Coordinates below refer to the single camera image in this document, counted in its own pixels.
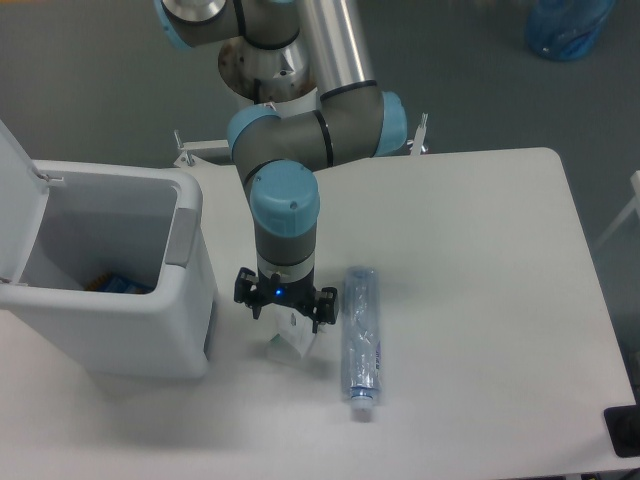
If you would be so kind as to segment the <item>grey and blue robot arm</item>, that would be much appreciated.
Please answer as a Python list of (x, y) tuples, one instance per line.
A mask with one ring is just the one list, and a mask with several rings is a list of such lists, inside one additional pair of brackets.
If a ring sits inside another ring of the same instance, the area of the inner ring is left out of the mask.
[(317, 171), (387, 156), (407, 140), (400, 98), (383, 91), (353, 1), (158, 1), (162, 28), (178, 48), (238, 39), (258, 57), (284, 54), (294, 44), (307, 66), (319, 104), (285, 117), (281, 96), (255, 95), (227, 127), (230, 157), (254, 223), (257, 266), (241, 269), (234, 299), (254, 315), (276, 304), (314, 326), (332, 324), (338, 293), (314, 285), (320, 195)]

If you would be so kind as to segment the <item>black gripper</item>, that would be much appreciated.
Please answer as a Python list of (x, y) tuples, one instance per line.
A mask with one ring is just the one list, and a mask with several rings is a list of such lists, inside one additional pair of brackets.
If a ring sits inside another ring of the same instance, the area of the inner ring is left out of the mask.
[(338, 316), (338, 290), (335, 287), (314, 287), (314, 270), (305, 277), (284, 282), (267, 278), (261, 271), (256, 274), (241, 267), (234, 282), (234, 301), (244, 304), (258, 319), (260, 306), (276, 304), (293, 308), (312, 322), (312, 333), (317, 334), (321, 325), (334, 325)]

